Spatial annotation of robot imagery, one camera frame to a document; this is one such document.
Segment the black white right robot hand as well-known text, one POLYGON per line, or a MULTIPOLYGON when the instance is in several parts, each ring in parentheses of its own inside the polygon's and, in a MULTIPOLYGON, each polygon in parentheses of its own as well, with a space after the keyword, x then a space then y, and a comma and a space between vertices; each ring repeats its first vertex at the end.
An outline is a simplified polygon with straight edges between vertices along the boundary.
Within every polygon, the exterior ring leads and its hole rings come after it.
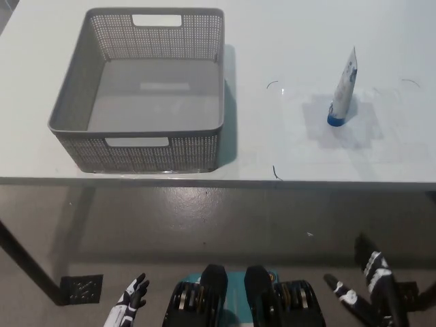
POLYGON ((363 273, 370 300, 332 274, 325 274, 324 281, 339 302, 365 326, 409 326, 394 274, 383 253, 365 234, 355 239, 354 258, 363 273))

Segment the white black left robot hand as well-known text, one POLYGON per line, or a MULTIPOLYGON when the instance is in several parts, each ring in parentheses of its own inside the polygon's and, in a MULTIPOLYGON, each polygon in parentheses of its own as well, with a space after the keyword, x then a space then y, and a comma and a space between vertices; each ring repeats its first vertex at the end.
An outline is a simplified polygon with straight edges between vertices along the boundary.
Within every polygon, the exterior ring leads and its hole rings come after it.
POLYGON ((111 308, 103 327, 132 327, 138 309, 146 304, 144 296, 148 286, 149 280, 145 273, 134 279, 111 308))

